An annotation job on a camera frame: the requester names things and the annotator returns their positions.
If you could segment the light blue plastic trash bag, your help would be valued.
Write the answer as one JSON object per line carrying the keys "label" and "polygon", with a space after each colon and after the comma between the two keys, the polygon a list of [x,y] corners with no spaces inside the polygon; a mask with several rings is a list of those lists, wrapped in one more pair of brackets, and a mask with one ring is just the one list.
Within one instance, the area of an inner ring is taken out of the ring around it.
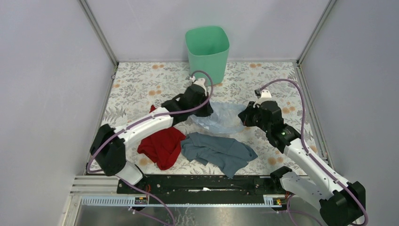
{"label": "light blue plastic trash bag", "polygon": [[217,101],[210,101],[210,105],[213,109],[210,116],[190,116],[195,124],[214,134],[235,134],[245,128],[238,117],[246,109],[245,105]]}

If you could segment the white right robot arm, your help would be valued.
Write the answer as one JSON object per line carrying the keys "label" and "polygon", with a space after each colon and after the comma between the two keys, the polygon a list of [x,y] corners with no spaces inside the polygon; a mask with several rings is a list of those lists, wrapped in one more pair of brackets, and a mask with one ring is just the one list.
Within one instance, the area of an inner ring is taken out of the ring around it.
{"label": "white right robot arm", "polygon": [[366,191],[360,182],[351,183],[309,150],[300,133],[283,120],[275,101],[248,103],[238,114],[244,126],[258,127],[269,143],[293,160],[308,175],[301,179],[288,167],[271,173],[270,188],[276,194],[288,191],[319,211],[329,226],[348,226],[365,216]]}

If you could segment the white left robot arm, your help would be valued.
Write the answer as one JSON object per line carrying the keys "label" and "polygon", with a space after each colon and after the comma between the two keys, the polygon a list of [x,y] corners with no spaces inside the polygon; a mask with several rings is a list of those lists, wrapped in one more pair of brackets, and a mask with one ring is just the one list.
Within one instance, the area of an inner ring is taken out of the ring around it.
{"label": "white left robot arm", "polygon": [[91,159],[87,164],[87,172],[91,170],[93,161],[106,176],[117,176],[128,182],[128,188],[139,194],[145,190],[146,181],[143,172],[126,159],[126,150],[130,144],[184,122],[191,115],[208,117],[213,110],[210,106],[211,91],[203,84],[203,79],[195,81],[182,94],[164,102],[161,107],[148,115],[133,121],[131,124],[112,128],[102,125],[90,148]]}

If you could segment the green plastic trash bin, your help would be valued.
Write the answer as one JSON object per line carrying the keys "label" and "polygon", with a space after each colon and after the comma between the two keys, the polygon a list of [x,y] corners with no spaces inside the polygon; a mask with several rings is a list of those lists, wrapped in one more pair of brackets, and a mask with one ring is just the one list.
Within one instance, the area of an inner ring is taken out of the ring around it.
{"label": "green plastic trash bin", "polygon": [[185,34],[190,73],[201,70],[213,84],[223,81],[230,49],[229,39],[219,26],[203,26]]}

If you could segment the grey-blue cloth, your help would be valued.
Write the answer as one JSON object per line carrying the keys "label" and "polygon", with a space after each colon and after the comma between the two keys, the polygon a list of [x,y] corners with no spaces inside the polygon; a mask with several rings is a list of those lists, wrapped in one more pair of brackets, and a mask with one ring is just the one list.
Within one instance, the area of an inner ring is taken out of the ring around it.
{"label": "grey-blue cloth", "polygon": [[181,141],[181,154],[188,161],[217,166],[228,178],[255,160],[258,155],[248,145],[234,138],[216,137],[198,132],[190,133]]}

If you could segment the red cloth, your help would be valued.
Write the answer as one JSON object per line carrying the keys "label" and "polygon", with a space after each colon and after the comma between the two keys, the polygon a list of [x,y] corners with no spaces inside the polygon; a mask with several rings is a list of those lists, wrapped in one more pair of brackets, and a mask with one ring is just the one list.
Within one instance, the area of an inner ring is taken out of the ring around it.
{"label": "red cloth", "polygon": [[186,135],[170,127],[144,138],[137,152],[147,156],[160,170],[168,170],[175,164],[181,153],[181,141],[185,139]]}

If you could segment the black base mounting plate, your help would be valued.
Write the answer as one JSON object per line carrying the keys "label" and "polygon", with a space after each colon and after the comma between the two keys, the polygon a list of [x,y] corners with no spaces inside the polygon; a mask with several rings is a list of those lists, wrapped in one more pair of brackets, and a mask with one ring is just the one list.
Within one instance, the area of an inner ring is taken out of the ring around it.
{"label": "black base mounting plate", "polygon": [[147,175],[136,187],[165,204],[262,204],[264,196],[284,200],[285,191],[270,176]]}

